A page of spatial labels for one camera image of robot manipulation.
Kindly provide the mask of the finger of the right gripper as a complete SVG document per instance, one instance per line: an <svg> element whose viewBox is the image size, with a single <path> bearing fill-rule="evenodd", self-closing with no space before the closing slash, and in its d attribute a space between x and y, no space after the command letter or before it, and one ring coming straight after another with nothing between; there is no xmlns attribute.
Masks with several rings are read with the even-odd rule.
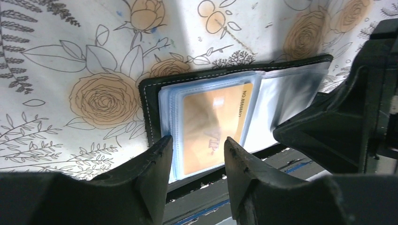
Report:
<svg viewBox="0 0 398 225"><path fill-rule="evenodd" d="M374 173L398 158L398 21L378 23L347 79L273 132L332 173Z"/></svg>

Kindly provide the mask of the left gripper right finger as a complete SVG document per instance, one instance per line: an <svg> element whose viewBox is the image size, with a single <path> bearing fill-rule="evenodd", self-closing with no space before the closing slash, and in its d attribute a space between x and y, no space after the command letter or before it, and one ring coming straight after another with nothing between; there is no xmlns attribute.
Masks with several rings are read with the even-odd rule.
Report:
<svg viewBox="0 0 398 225"><path fill-rule="evenodd" d="M313 181L287 175L228 137L225 167L248 179L245 196L231 206L239 225L395 225L398 178L329 175Z"/></svg>

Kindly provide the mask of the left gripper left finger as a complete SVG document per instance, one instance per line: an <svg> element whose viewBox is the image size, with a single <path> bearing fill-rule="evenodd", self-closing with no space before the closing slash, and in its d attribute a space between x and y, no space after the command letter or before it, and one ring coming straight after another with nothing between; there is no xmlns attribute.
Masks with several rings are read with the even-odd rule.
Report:
<svg viewBox="0 0 398 225"><path fill-rule="evenodd" d="M163 221L173 139L90 181L55 172L0 175L3 225L160 225Z"/></svg>

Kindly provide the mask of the orange credit card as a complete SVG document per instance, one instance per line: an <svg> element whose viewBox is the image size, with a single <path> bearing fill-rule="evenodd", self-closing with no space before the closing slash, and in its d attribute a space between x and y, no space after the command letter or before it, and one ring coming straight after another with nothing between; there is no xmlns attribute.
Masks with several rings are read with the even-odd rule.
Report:
<svg viewBox="0 0 398 225"><path fill-rule="evenodd" d="M184 97L183 175L224 163L224 142L241 139L252 92L248 82Z"/></svg>

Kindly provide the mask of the black leather card holder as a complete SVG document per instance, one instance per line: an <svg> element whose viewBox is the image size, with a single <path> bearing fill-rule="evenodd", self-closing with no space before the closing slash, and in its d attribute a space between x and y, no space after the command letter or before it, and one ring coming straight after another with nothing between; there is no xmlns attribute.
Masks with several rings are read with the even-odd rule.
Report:
<svg viewBox="0 0 398 225"><path fill-rule="evenodd" d="M332 61L321 54L143 79L138 89L149 145L173 138L168 183L224 165L228 137L249 152L276 144L273 131L309 107Z"/></svg>

